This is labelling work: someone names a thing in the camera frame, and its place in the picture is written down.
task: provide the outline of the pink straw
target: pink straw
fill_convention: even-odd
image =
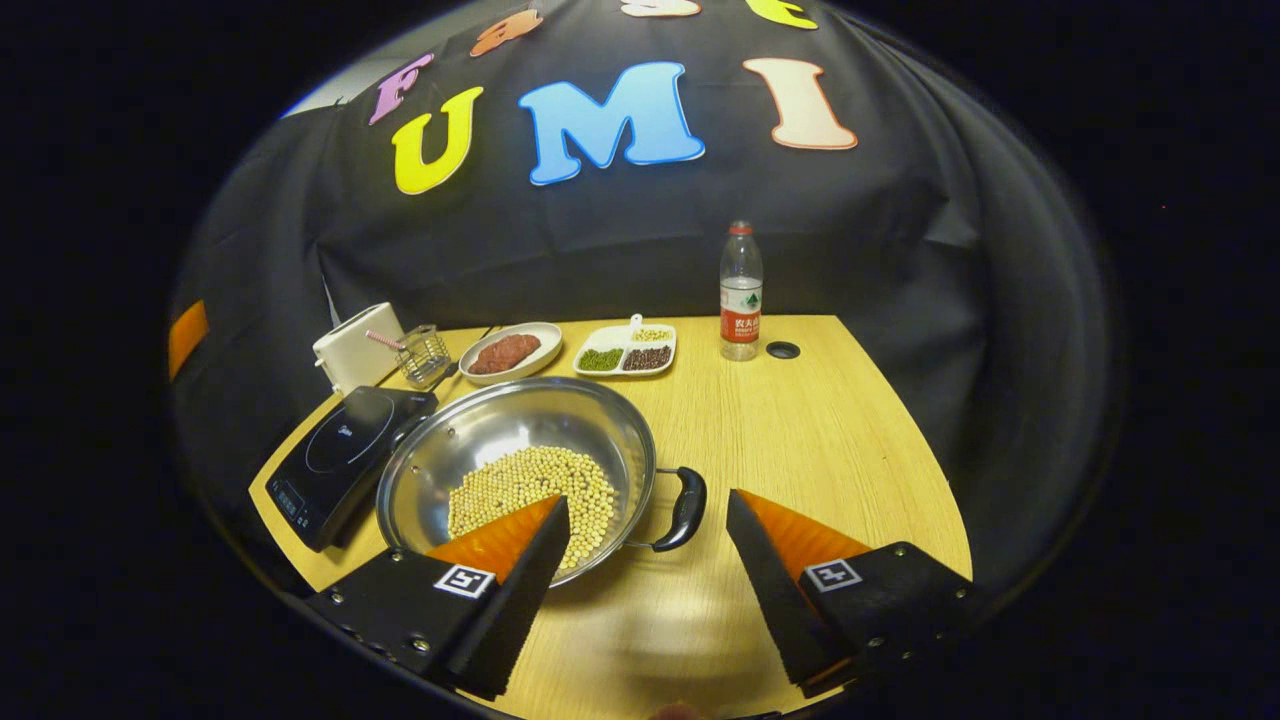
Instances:
[[[396,342],[394,340],[384,334],[375,333],[374,331],[365,331],[365,337],[367,337],[369,340],[376,340],[378,342],[385,345],[387,347],[390,347],[392,350],[404,350],[403,345]]]

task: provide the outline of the raw meat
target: raw meat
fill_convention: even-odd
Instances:
[[[472,375],[490,375],[509,370],[541,346],[543,341],[531,334],[509,334],[484,347],[467,372]]]

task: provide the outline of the white toaster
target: white toaster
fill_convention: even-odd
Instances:
[[[404,336],[390,302],[381,302],[356,313],[311,346],[316,368],[329,375],[338,395],[346,396],[360,386],[376,386],[396,369],[396,351],[365,337],[365,331],[392,340]]]

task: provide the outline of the foam letter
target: foam letter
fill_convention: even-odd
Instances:
[[[618,76],[603,105],[570,82],[535,88],[517,105],[534,117],[538,167],[529,173],[534,184],[567,181],[582,169],[568,155],[572,137],[596,168],[613,163],[622,128],[631,123],[631,145],[623,151],[636,165],[678,163],[700,158],[707,147],[689,133],[676,79],[680,63],[641,63]]]
[[[440,111],[449,115],[449,140],[444,152],[433,163],[422,161],[422,132],[431,120],[430,113],[396,131],[392,145],[396,146],[396,186],[401,192],[421,195],[457,172],[471,150],[471,105],[481,92],[483,87],[463,90],[440,106]]]
[[[804,150],[849,150],[858,136],[840,124],[818,85],[823,69],[804,60],[753,58],[742,67],[759,73],[778,106],[773,141]]]
[[[538,10],[521,10],[481,32],[480,37],[476,38],[475,47],[471,49],[471,56],[479,58],[503,42],[520,37],[540,24],[543,24],[543,19],[538,17]]]
[[[782,0],[746,0],[746,4],[755,12],[756,15],[760,15],[767,20],[803,29],[818,29],[818,23],[797,18],[791,14],[791,10],[803,13],[804,8],[800,5],[792,5],[791,3],[783,3]]]
[[[701,10],[689,0],[622,0],[622,12],[632,18],[684,18]]]
[[[434,54],[428,53],[378,86],[378,106],[374,108],[374,115],[369,118],[370,126],[399,106],[403,100],[399,94],[408,92],[408,88],[413,87],[413,83],[417,81],[417,69],[430,63],[434,58]]]

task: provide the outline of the white plate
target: white plate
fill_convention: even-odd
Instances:
[[[635,332],[639,329],[646,331],[666,331],[671,333],[671,340],[650,340],[650,341],[632,341]],[[623,370],[622,365],[627,361],[627,355],[632,350],[648,350],[652,347],[662,347],[664,345],[671,346],[671,357],[660,368],[654,368],[652,370]],[[596,352],[608,352],[609,350],[622,348],[622,357],[618,359],[618,366],[612,370],[584,370],[579,366],[582,360],[582,355],[588,350],[594,350]],[[631,324],[628,325],[609,325],[607,328],[600,328],[586,338],[582,347],[577,351],[573,357],[573,372],[580,375],[657,375],[658,373],[666,370],[676,361],[676,328],[672,325],[662,324],[644,324],[644,318],[637,315],[631,315]]]
[[[467,372],[480,356],[480,351],[485,347],[498,342],[499,340],[512,336],[512,334],[531,334],[541,341],[538,350],[529,354],[527,357],[520,361],[515,368],[509,370],[503,370],[502,373],[489,373],[485,375],[476,375]],[[489,337],[481,338],[479,342],[467,348],[458,359],[458,372],[466,375],[466,378],[477,386],[492,386],[495,383],[504,383],[507,380],[515,380],[532,375],[538,370],[541,370],[556,359],[556,354],[559,352],[561,341],[563,334],[559,327],[550,323],[525,323],[521,325],[512,325],[509,328],[503,328]]]

